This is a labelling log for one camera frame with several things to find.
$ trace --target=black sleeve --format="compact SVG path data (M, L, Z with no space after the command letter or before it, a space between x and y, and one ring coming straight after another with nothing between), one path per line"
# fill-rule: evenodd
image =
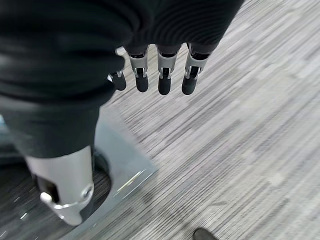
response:
M148 25L137 0L0 3L0 114L25 156L53 158L93 143L99 108L121 70L115 48Z

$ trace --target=robotic finger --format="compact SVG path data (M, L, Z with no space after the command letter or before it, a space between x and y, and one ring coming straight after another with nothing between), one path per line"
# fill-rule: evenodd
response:
M181 45L157 45L159 82L158 90L161 95L167 95L171 88L171 75L175 69L176 59Z
M189 53L185 63L185 74L182 82L182 92L190 95L194 92L197 80L207 63L211 53L218 46L187 43Z
M126 46L125 50L129 55L131 67L135 76L136 88L139 92L146 92L149 87L148 83L148 48L144 46Z

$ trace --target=black shoe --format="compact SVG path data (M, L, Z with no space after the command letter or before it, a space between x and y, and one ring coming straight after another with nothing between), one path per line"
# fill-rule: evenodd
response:
M193 232L193 240L218 240L215 238L215 236L212 235L211 232L203 229L203 228L197 228Z

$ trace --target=silver metal joint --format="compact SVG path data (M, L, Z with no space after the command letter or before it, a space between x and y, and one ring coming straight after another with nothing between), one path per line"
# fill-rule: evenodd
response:
M143 77L145 78L147 76L147 70L143 67L140 67L140 68L142 68ZM133 68L132 70L133 70L134 76L138 78L139 77L138 68Z
M168 68L169 69L169 74L168 74L168 79L171 79L171 75L172 75L172 68ZM159 71L159 78L163 79L164 78L164 68L161 67L160 71Z

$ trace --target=floor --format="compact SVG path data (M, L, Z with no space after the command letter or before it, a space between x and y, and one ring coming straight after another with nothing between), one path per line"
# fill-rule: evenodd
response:
M157 176L83 240L320 240L320 2L247 0L194 94L128 87L112 100Z

